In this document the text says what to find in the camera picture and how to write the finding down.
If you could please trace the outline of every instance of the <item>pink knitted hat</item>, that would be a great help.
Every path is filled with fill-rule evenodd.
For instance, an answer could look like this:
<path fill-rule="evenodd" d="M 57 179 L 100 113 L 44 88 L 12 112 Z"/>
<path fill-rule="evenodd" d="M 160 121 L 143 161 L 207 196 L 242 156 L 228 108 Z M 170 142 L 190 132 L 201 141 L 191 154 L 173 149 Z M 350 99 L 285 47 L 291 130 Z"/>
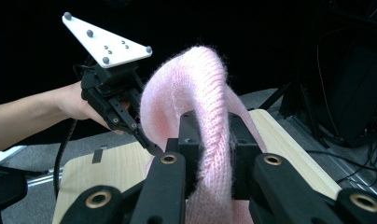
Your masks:
<path fill-rule="evenodd" d="M 226 84 L 226 69 L 207 47 L 193 47 L 163 64 L 146 84 L 140 118 L 146 136 L 165 150 L 177 138 L 180 116 L 195 110 L 204 150 L 186 223 L 253 223 L 248 201 L 231 198 L 228 112 L 241 116 L 261 150 L 264 143 L 244 104 Z"/>

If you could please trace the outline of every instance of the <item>pink beanie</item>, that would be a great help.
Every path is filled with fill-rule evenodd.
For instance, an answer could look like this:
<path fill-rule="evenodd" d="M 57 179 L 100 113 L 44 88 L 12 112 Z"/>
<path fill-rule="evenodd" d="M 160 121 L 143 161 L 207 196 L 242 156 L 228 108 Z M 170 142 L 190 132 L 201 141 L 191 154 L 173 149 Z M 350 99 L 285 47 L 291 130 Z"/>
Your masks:
<path fill-rule="evenodd" d="M 253 223 L 248 201 L 231 198 L 228 112 L 239 115 L 261 150 L 266 148 L 244 104 L 226 84 L 226 75 L 223 62 L 212 49 L 193 47 L 163 64 L 142 95 L 144 132 L 163 150 L 168 138 L 178 137 L 180 116 L 195 110 L 204 150 L 198 184 L 187 200 L 188 224 Z"/>

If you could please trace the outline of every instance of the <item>white triangular marker plate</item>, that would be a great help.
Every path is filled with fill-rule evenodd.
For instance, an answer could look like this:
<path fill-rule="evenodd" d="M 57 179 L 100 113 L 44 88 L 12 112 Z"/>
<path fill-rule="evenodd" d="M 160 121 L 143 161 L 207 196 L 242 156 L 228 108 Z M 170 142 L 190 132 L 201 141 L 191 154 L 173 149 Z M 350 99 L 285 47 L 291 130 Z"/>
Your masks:
<path fill-rule="evenodd" d="M 152 54 L 151 47 L 139 45 L 127 38 L 110 33 L 75 18 L 70 13 L 63 15 L 63 23 L 103 68 L 137 61 L 150 57 Z"/>

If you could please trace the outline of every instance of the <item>forearm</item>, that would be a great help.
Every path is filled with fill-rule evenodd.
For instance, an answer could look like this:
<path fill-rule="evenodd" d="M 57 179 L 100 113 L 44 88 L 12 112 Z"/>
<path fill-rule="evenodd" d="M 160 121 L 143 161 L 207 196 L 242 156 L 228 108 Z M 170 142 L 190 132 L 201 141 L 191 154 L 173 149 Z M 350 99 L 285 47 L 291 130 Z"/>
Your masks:
<path fill-rule="evenodd" d="M 0 105 L 0 150 L 68 119 L 58 107 L 59 90 Z"/>

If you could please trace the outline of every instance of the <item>gray floor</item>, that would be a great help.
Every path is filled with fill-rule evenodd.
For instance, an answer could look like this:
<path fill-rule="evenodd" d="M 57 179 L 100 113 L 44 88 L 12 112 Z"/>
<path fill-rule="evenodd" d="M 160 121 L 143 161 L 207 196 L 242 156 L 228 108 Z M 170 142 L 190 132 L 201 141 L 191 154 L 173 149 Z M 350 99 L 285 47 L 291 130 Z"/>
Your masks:
<path fill-rule="evenodd" d="M 258 108 L 274 91 L 275 89 L 257 91 L 243 95 L 241 99 L 247 108 Z M 307 126 L 303 125 L 299 119 L 295 117 L 283 118 L 279 114 L 280 103 L 281 99 L 269 109 L 270 114 L 305 150 L 325 151 L 338 154 L 361 164 L 365 162 L 369 151 L 368 146 L 344 148 L 328 142 L 330 148 L 325 149 L 313 139 Z M 117 147 L 133 141 L 135 141 L 135 139 L 128 134 L 116 135 L 114 133 L 104 133 L 71 141 L 63 154 L 62 166 L 67 161 L 75 157 L 91 154 L 95 149 L 100 147 Z M 14 157 L 5 161 L 2 165 L 32 171 L 52 170 L 58 147 L 59 144 L 28 146 Z M 357 169 L 356 166 L 331 156 L 314 153 L 310 155 L 335 180 L 343 178 Z M 375 177 L 375 172 L 362 170 L 358 174 L 350 177 L 352 181 L 343 181 L 340 183 L 340 186 L 342 186 L 342 188 L 362 188 L 377 193 L 377 183 L 372 187 L 364 186 L 372 183 Z M 51 223 L 55 202 L 52 178 L 41 184 L 31 183 L 28 195 L 20 202 L 5 209 L 2 213 L 2 218 L 5 224 Z"/>

